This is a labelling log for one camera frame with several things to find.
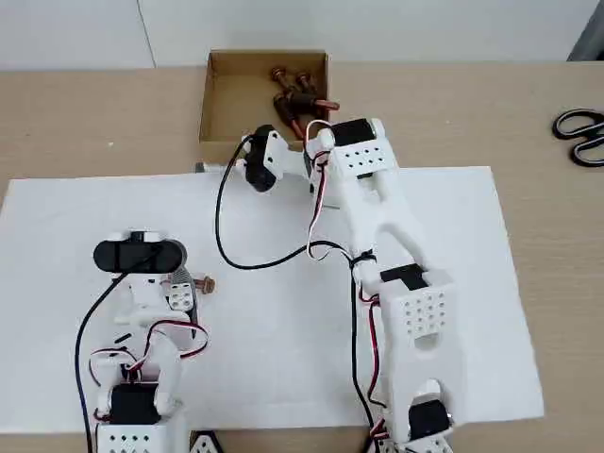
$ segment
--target red wire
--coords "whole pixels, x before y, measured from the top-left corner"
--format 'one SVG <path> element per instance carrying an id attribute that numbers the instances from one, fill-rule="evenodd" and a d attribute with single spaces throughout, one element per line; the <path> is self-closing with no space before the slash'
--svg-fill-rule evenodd
<path id="1" fill-rule="evenodd" d="M 368 299 L 365 299 L 365 298 L 363 297 L 363 294 L 364 294 L 364 292 L 363 292 L 363 290 L 362 290 L 362 285 L 361 285 L 361 286 L 359 287 L 359 299 L 360 299 L 362 302 L 365 302 L 365 303 L 369 303 L 369 302 L 379 302 L 379 295 L 374 294 L 374 295 L 372 295 L 371 297 L 369 297 Z"/>
<path id="2" fill-rule="evenodd" d="M 192 329 L 196 328 L 196 329 L 199 329 L 202 332 L 204 332 L 204 334 L 206 335 L 206 338 L 208 338 L 208 332 L 203 327 L 199 326 L 198 324 L 188 323 L 186 321 L 173 321 L 173 320 L 168 320 L 168 319 L 157 321 L 155 324 L 151 325 L 151 327 L 149 328 L 149 331 L 147 332 L 147 339 L 146 339 L 146 342 L 144 345 L 143 357 L 146 356 L 147 353 L 149 352 L 149 347 L 151 346 L 151 335 L 153 334 L 153 330 L 155 329 L 155 327 L 162 326 L 162 325 L 191 327 Z M 207 346 L 208 346 L 208 342 L 205 342 L 203 344 L 203 346 L 199 347 L 198 349 L 195 349 L 194 351 L 189 351 L 187 353 L 180 354 L 180 358 L 188 359 L 189 357 L 195 356 L 195 355 L 199 354 L 201 351 L 203 351 Z M 143 367 L 143 364 L 144 364 L 144 361 L 140 362 L 138 365 L 135 365 L 135 366 L 129 368 L 128 371 L 137 371 Z"/>
<path id="3" fill-rule="evenodd" d="M 376 321 L 374 320 L 374 308 L 379 307 L 379 300 L 374 300 L 369 306 L 369 332 L 371 333 L 371 346 L 374 353 L 374 374 L 371 377 L 371 384 L 369 384 L 369 390 L 367 391 L 367 399 L 369 402 L 381 406 L 386 409 L 387 406 L 381 401 L 373 399 L 372 395 L 376 389 L 379 375 L 379 350 L 378 350 L 378 336 L 376 335 Z"/>
<path id="4" fill-rule="evenodd" d="M 95 354 L 97 352 L 118 352 L 118 353 L 126 352 L 127 355 L 130 356 L 136 362 L 136 358 L 127 349 L 123 349 L 123 348 L 119 348 L 119 347 L 105 347 L 102 349 L 97 349 L 97 350 L 93 351 L 92 353 Z M 92 370 L 92 359 L 88 359 L 88 371 L 91 374 L 91 378 L 94 381 L 94 383 L 96 384 L 96 386 L 100 387 L 101 383 L 98 381 L 98 379 L 94 375 L 94 371 Z"/>

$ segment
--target scissors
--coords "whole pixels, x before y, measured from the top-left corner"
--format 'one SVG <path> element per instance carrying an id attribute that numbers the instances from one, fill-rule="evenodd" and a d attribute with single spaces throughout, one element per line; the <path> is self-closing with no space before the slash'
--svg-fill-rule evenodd
<path id="1" fill-rule="evenodd" d="M 576 129 L 564 130 L 562 123 L 570 118 L 587 118 L 592 122 L 587 126 Z M 583 167 L 604 167 L 604 158 L 586 159 L 581 154 L 583 151 L 604 145 L 604 113 L 592 109 L 572 109 L 561 114 L 552 124 L 551 131 L 554 137 L 560 140 L 572 140 L 579 137 L 586 139 L 576 144 L 570 150 L 570 159 Z"/>

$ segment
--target cardboard box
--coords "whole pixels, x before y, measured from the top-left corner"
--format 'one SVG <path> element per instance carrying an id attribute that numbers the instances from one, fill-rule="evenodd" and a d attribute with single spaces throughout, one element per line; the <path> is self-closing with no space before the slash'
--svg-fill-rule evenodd
<path id="1" fill-rule="evenodd" d="M 201 156 L 205 163 L 228 163 L 242 135 L 265 124 L 273 125 L 290 146 L 302 148 L 301 141 L 281 122 L 273 107 L 273 97 L 282 91 L 271 79 L 271 70 L 277 66 L 286 68 L 292 83 L 297 72 L 310 73 L 321 97 L 328 98 L 327 54 L 324 51 L 210 52 L 199 128 Z M 302 117 L 303 126 L 309 119 L 312 117 Z"/>

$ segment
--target wooden table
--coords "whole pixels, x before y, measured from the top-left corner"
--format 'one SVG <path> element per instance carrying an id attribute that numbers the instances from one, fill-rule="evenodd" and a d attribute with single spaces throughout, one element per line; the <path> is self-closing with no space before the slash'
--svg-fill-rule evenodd
<path id="1" fill-rule="evenodd" d="M 490 165 L 545 391 L 543 420 L 470 426 L 461 453 L 601 451 L 604 169 L 549 127 L 604 108 L 604 65 L 333 64 L 336 120 L 381 118 L 401 166 Z M 0 73 L 0 193 L 11 177 L 190 172 L 204 68 Z M 221 432 L 227 452 L 357 451 L 359 428 Z M 84 451 L 81 435 L 0 436 L 1 451 Z"/>

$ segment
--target white wire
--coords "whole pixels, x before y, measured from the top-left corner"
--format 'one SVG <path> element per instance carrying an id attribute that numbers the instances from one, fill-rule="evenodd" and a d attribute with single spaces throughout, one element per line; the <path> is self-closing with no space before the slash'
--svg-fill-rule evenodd
<path id="1" fill-rule="evenodd" d="M 92 361 L 92 359 L 96 358 L 97 356 L 100 356 L 101 354 L 103 355 L 108 355 L 109 357 L 107 357 L 107 359 L 113 359 L 113 357 L 111 357 L 111 355 L 115 354 L 115 355 L 122 355 L 124 357 L 126 357 L 128 359 L 128 361 L 130 362 L 130 366 L 132 366 L 132 363 L 136 363 L 136 359 L 135 357 L 128 351 L 124 351 L 121 349 L 114 349 L 114 348 L 102 348 L 102 349 L 97 349 L 96 351 L 93 351 L 90 355 L 90 358 L 88 359 L 89 365 L 90 365 L 90 369 L 91 369 L 91 374 L 92 374 L 92 378 L 95 381 L 98 381 L 98 379 L 96 378 L 96 374 L 94 372 L 94 367 L 93 364 L 94 362 Z M 128 362 L 121 362 L 124 365 L 128 365 Z"/>
<path id="2" fill-rule="evenodd" d="M 203 342 L 203 344 L 198 345 L 197 347 L 194 347 L 194 348 L 189 349 L 187 351 L 179 351 L 180 356 L 190 354 L 191 352 L 194 352 L 194 351 L 196 351 L 197 349 L 200 349 L 200 348 L 204 348 L 204 347 L 206 347 L 208 345 L 208 341 L 210 340 L 210 336 L 209 336 L 208 332 L 206 330 L 204 330 L 201 326 L 198 326 L 195 323 L 187 323 L 186 325 L 180 325 L 180 324 L 172 324 L 170 322 L 171 320 L 165 320 L 165 321 L 166 321 L 165 324 L 159 324 L 159 325 L 153 326 L 152 327 L 152 333 L 159 333 L 161 335 L 166 335 L 161 330 L 156 330 L 156 329 L 157 329 L 157 327 L 169 326 L 169 327 L 186 328 L 188 330 L 194 329 L 194 330 L 196 330 L 198 332 L 203 333 L 204 336 L 205 336 L 205 342 Z M 145 345 L 145 348 L 147 349 L 146 354 L 144 356 L 142 356 L 140 359 L 138 359 L 137 361 L 135 361 L 132 365 L 130 365 L 126 369 L 130 370 L 132 368 L 136 368 L 138 366 L 141 366 L 149 358 L 149 355 L 151 354 L 151 344 L 150 343 L 151 343 L 152 335 L 148 335 L 148 337 L 149 337 L 149 347 L 147 348 L 147 345 Z"/>
<path id="3" fill-rule="evenodd" d="M 329 121 L 325 121 L 325 120 L 312 120 L 310 121 L 307 125 L 306 125 L 306 132 L 304 135 L 304 147 L 305 147 L 305 152 L 307 154 L 309 154 L 308 152 L 308 145 L 309 145 L 309 133 L 310 133 L 310 127 L 312 125 L 316 125 L 316 124 L 320 124 L 320 125 L 325 125 L 328 127 L 331 127 L 332 124 Z M 342 250 L 340 248 L 335 248 L 335 247 L 330 247 L 325 254 L 323 254 L 322 257 L 320 258 L 315 258 L 312 255 L 312 251 L 310 249 L 310 243 L 312 242 L 312 232 L 314 231 L 315 226 L 317 225 L 318 221 L 319 221 L 319 217 L 321 215 L 321 210 L 323 210 L 323 200 L 325 198 L 325 192 L 327 190 L 327 161 L 329 160 L 329 156 L 328 154 L 326 154 L 326 159 L 324 160 L 324 162 L 326 163 L 326 165 L 323 166 L 322 169 L 322 174 L 321 174 L 321 178 L 325 179 L 324 184 L 323 184 L 323 190 L 319 193 L 317 193 L 317 201 L 315 203 L 315 211 L 316 213 L 313 214 L 312 220 L 310 221 L 310 226 L 309 226 L 309 236 L 306 242 L 306 254 L 307 256 L 311 259 L 311 260 L 315 260 L 315 261 L 321 261 L 324 260 L 327 255 L 329 255 L 333 250 L 338 250 L 339 252 L 341 252 L 345 257 L 347 257 L 349 260 L 352 260 L 352 258 L 350 257 L 350 255 L 345 251 Z"/>
<path id="4" fill-rule="evenodd" d="M 306 132 L 304 134 L 304 147 L 305 147 L 304 151 L 306 151 L 307 154 L 308 154 L 308 151 L 306 150 L 306 147 L 309 145 L 309 132 L 310 132 L 310 127 L 312 125 L 325 125 L 325 126 L 331 127 L 331 123 L 329 121 L 325 121 L 325 120 L 312 120 L 306 125 Z"/>

